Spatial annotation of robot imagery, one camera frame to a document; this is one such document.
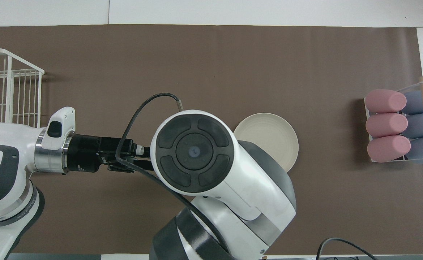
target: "brown paper mat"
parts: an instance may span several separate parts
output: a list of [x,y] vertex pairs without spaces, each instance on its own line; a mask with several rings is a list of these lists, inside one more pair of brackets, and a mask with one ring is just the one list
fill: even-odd
[[[76,109],[77,133],[120,137],[147,97],[172,92],[220,117],[284,117],[299,138],[298,212],[269,254],[315,254],[327,237],[374,254],[423,254],[423,165],[368,160],[362,98],[421,75],[415,28],[89,25],[0,27],[0,48],[46,71],[43,110]],[[175,112],[158,99],[131,138]],[[139,174],[36,174],[42,217],[15,252],[147,253],[183,206]],[[327,254],[357,253],[332,243]]]

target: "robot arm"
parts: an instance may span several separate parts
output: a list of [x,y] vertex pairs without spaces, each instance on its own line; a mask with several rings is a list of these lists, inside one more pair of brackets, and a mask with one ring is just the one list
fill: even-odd
[[[115,158],[119,138],[75,134],[74,110],[66,107],[46,128],[0,123],[0,260],[5,259],[43,210],[44,198],[26,177],[34,171],[133,172]],[[188,208],[153,238],[149,259],[259,259],[295,216],[294,190],[286,172],[253,143],[236,140],[217,117],[186,110],[165,120],[150,149],[126,139],[121,157],[147,170],[172,191],[195,196]],[[151,161],[135,157],[151,158]]]
[[154,237],[151,260],[168,259],[164,251],[174,245],[176,259],[256,260],[295,216],[287,173],[258,146],[236,140],[210,113],[186,110],[169,117],[150,150],[159,179],[180,194],[196,197],[192,203],[217,227],[230,253],[184,209]]
[[[44,208],[43,194],[27,174],[96,172],[101,164],[110,170],[132,172],[115,160],[119,138],[76,135],[74,115],[73,108],[62,108],[51,116],[46,128],[0,123],[0,260],[9,255]],[[148,157],[149,149],[127,139],[122,155],[131,160]],[[149,161],[136,163],[150,165]]]

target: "beige plate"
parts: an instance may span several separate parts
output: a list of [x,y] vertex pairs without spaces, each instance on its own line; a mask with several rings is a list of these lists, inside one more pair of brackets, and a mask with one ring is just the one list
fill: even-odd
[[236,127],[234,135],[258,145],[288,172],[298,156],[298,138],[293,127],[282,117],[270,113],[251,115]]

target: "wire rack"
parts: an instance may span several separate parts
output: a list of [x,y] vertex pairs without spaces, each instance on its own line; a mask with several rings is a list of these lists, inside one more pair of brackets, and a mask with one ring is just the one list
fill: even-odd
[[0,49],[0,122],[40,127],[44,70]]

